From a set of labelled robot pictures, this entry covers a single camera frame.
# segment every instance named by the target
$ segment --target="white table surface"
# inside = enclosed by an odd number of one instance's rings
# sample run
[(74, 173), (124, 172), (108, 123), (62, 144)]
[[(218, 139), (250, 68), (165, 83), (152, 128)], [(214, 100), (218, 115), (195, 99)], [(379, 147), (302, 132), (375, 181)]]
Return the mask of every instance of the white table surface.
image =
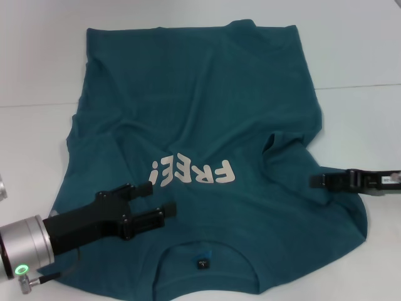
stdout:
[[(401, 9), (393, 0), (0, 0), (0, 173), (9, 194), (0, 202), (0, 226), (46, 217), (53, 204), (68, 164), (65, 138), (88, 27), (221, 26), (244, 18), (298, 26), (324, 115), (310, 145), (321, 165), (401, 169)], [(369, 85), (393, 86), (341, 88)], [(363, 200), (368, 241), (342, 259), (259, 296), (199, 292), (178, 300), (401, 300), (401, 195)], [(0, 296), (111, 300), (56, 282), (28, 296), (17, 281), (0, 283)]]

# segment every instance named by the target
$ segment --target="t-shirt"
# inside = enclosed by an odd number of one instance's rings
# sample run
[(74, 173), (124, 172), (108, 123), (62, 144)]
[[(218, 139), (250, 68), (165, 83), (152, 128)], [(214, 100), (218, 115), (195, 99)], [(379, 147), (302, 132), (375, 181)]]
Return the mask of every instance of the t-shirt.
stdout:
[[(130, 241), (82, 247), (79, 268), (61, 282), (135, 301), (258, 294), (365, 241), (358, 195), (308, 185), (327, 170), (306, 150), (322, 120), (295, 26), (88, 29), (87, 57), (53, 209), (149, 180), (154, 194), (132, 211), (175, 201), (177, 216)], [(57, 256), (42, 271), (75, 258)]]

